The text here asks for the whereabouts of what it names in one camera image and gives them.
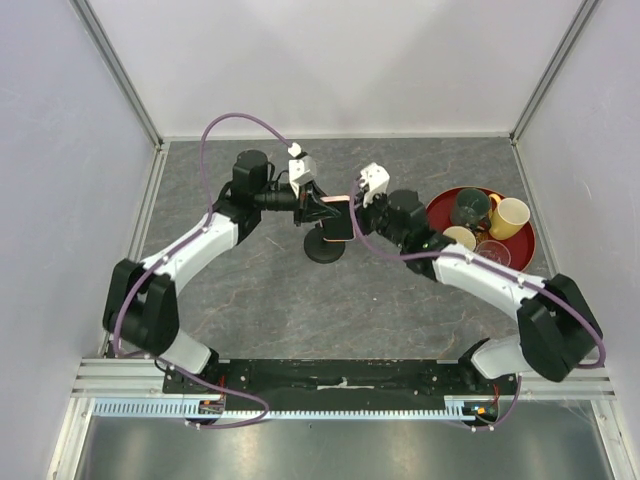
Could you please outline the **phone with pink case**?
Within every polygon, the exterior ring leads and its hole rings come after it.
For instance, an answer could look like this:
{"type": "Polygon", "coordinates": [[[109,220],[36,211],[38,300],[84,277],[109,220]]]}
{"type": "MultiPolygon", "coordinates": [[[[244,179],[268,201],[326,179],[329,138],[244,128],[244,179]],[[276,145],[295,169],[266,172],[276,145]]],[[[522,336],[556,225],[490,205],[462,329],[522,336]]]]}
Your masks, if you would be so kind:
{"type": "Polygon", "coordinates": [[[322,238],[327,242],[349,242],[355,237],[349,214],[348,195],[325,196],[321,200],[338,210],[335,218],[327,218],[320,222],[323,234],[322,238]]]}

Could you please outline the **black phone stand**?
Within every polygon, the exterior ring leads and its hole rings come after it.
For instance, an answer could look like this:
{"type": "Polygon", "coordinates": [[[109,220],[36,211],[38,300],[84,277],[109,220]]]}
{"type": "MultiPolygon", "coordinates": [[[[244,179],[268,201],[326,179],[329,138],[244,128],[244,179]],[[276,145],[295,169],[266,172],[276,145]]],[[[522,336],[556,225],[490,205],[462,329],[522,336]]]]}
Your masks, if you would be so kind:
{"type": "Polygon", "coordinates": [[[305,235],[303,250],[305,255],[318,264],[331,264],[338,261],[346,251],[346,240],[326,240],[325,230],[320,223],[305,235]]]}

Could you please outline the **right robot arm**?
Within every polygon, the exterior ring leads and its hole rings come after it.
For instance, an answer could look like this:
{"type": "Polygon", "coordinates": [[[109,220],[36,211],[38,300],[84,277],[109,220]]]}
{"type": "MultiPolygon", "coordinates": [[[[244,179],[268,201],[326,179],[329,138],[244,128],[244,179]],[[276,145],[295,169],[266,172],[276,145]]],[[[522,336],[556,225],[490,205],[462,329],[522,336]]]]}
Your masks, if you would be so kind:
{"type": "Polygon", "coordinates": [[[559,383],[575,369],[603,366],[602,330],[573,279],[545,279],[479,256],[432,229],[414,191],[387,196],[354,187],[352,194],[348,212],[358,239],[380,235],[399,249],[384,258],[469,293],[516,322],[515,334],[480,340],[467,350],[467,362],[457,371],[465,391],[481,393],[511,373],[533,371],[559,383]]]}

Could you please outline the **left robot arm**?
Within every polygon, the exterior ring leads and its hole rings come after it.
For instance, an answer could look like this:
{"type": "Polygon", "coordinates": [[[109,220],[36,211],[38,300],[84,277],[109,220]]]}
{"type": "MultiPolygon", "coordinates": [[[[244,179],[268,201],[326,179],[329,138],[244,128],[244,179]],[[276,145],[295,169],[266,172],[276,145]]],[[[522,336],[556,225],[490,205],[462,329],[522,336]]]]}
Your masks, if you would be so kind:
{"type": "Polygon", "coordinates": [[[231,180],[193,228],[143,261],[116,264],[103,316],[115,351],[126,341],[184,369],[185,382],[196,392],[216,388],[219,355],[181,329],[178,295],[210,262],[245,240],[265,211],[290,212],[296,225],[341,217],[338,202],[316,185],[310,157],[291,160],[289,171],[293,183],[279,183],[265,153],[241,152],[231,180]]]}

